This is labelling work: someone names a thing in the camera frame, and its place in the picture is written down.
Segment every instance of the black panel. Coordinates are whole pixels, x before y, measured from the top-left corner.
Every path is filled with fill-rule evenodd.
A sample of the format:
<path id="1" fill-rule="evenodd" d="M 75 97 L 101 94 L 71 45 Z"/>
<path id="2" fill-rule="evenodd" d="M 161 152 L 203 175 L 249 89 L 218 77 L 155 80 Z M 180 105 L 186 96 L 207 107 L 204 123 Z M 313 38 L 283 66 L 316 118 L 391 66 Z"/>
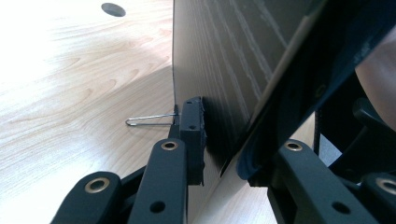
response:
<path id="1" fill-rule="evenodd" d="M 219 167 L 237 150 L 309 2 L 175 2 L 176 104 L 204 97 L 207 149 Z"/>

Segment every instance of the light wooden surface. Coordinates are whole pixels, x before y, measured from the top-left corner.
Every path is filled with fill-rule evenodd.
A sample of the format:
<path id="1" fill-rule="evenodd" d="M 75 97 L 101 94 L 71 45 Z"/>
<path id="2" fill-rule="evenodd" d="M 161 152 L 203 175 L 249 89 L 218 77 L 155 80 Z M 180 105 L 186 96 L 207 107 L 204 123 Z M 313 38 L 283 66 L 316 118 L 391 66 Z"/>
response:
<path id="1" fill-rule="evenodd" d="M 166 137 L 124 121 L 173 110 L 173 2 L 113 3 L 125 17 L 96 0 L 2 5 L 0 223 L 50 222 L 83 176 L 124 177 Z M 272 223 L 269 207 L 245 186 L 213 223 Z"/>

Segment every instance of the screw hole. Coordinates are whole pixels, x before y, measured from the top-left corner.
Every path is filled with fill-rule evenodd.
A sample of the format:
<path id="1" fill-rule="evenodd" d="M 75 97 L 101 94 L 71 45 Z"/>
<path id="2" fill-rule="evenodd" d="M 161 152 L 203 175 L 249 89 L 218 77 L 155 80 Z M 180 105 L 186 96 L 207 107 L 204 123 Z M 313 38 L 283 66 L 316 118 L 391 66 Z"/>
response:
<path id="1" fill-rule="evenodd" d="M 301 151 L 301 150 L 303 149 L 303 147 L 300 146 L 299 144 L 297 144 L 297 143 L 292 143 L 292 142 L 287 142 L 287 143 L 285 144 L 285 147 L 286 147 L 287 149 L 289 149 L 289 150 L 292 150 L 292 151 Z"/>
<path id="2" fill-rule="evenodd" d="M 178 144 L 176 142 L 165 142 L 161 145 L 161 147 L 165 150 L 173 150 L 178 147 Z"/>
<path id="3" fill-rule="evenodd" d="M 126 14 L 125 10 L 122 7 L 117 6 L 113 3 L 103 3 L 102 10 L 108 15 L 114 17 L 123 17 Z"/>
<path id="4" fill-rule="evenodd" d="M 149 210 L 152 213 L 161 213 L 163 210 L 165 210 L 165 203 L 164 202 L 152 203 L 151 206 L 149 207 Z"/>
<path id="5" fill-rule="evenodd" d="M 375 182 L 382 190 L 396 195 L 396 181 L 386 178 L 377 178 Z"/>
<path id="6" fill-rule="evenodd" d="M 110 180 L 104 177 L 99 177 L 91 180 L 85 185 L 85 191 L 88 193 L 98 193 L 106 189 L 110 185 Z"/>
<path id="7" fill-rule="evenodd" d="M 332 204 L 332 208 L 334 208 L 335 211 L 337 211 L 339 213 L 350 214 L 350 209 L 343 203 L 335 202 Z"/>
<path id="8" fill-rule="evenodd" d="M 104 185 L 105 185 L 105 181 L 98 180 L 91 184 L 91 189 L 99 189 L 102 188 Z"/>

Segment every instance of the wood grain surface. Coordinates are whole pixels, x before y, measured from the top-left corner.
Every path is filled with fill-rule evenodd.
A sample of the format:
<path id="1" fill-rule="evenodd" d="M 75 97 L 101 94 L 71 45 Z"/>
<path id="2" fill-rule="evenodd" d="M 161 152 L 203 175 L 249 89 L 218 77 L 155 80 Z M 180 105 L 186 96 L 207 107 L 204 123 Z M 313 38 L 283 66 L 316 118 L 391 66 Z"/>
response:
<path id="1" fill-rule="evenodd" d="M 1 223 L 50 222 L 83 176 L 124 177 L 167 136 L 124 121 L 173 111 L 173 3 L 114 3 L 125 17 L 96 0 L 3 5 Z"/>

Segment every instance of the metal paper clip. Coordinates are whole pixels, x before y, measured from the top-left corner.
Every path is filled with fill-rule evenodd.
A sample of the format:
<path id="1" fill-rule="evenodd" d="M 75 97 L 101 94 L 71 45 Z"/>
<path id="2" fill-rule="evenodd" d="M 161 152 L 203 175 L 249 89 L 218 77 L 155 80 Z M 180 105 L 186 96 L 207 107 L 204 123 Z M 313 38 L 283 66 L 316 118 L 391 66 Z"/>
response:
<path id="1" fill-rule="evenodd" d="M 177 116 L 177 114 L 163 114 L 163 115 L 154 115 L 154 116 L 148 116 L 148 117 L 141 117 L 141 118 L 131 118 L 125 120 L 125 124 L 128 126 L 145 126 L 145 125 L 172 125 L 172 123 L 131 123 L 133 120 L 139 120 L 139 119 L 156 119 L 156 118 L 163 118 L 163 117 L 171 117 L 171 116 Z"/>

